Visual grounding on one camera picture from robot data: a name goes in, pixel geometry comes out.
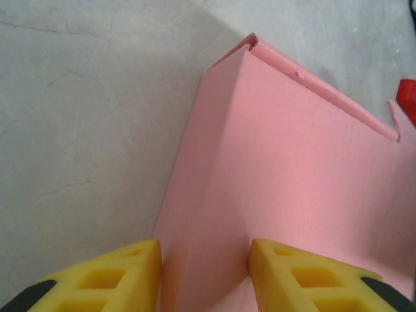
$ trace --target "pink foam board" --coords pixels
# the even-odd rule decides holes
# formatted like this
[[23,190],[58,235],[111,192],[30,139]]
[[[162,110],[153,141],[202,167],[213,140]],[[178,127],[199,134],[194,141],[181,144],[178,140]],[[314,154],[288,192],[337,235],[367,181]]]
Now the pink foam board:
[[202,77],[154,237],[162,311],[257,311],[268,238],[374,270],[411,296],[416,131],[385,125],[255,35]]

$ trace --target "red object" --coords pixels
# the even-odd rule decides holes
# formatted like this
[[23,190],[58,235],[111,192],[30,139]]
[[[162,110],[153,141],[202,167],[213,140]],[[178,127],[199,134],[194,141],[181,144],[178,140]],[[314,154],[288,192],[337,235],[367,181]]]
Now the red object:
[[416,80],[402,79],[397,90],[397,103],[416,127]]

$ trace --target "white concrete floor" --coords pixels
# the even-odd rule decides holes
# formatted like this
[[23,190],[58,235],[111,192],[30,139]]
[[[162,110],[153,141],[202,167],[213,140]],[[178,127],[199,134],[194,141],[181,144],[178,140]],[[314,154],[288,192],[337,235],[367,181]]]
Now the white concrete floor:
[[256,32],[391,123],[408,0],[2,0],[0,306],[150,237],[201,74]]

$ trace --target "pink foam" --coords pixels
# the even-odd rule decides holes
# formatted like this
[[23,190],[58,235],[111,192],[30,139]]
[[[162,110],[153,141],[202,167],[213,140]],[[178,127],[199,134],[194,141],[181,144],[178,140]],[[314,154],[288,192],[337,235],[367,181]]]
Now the pink foam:
[[399,131],[254,35],[216,63],[155,228],[162,310],[257,311],[257,237],[375,270],[410,296],[416,131],[391,109]]

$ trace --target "black rubber grip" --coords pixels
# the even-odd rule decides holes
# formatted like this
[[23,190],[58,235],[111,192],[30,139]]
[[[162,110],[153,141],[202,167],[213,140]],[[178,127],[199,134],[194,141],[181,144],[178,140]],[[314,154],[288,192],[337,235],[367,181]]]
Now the black rubber grip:
[[416,305],[389,284],[373,278],[361,278],[378,296],[398,312],[416,312]]
[[416,11],[413,9],[413,1],[414,0],[409,0],[409,7],[410,7],[411,18],[413,18],[413,26],[415,27],[415,32],[416,32]]
[[56,284],[56,281],[49,279],[27,287],[4,307],[0,308],[0,312],[28,312],[28,310]]

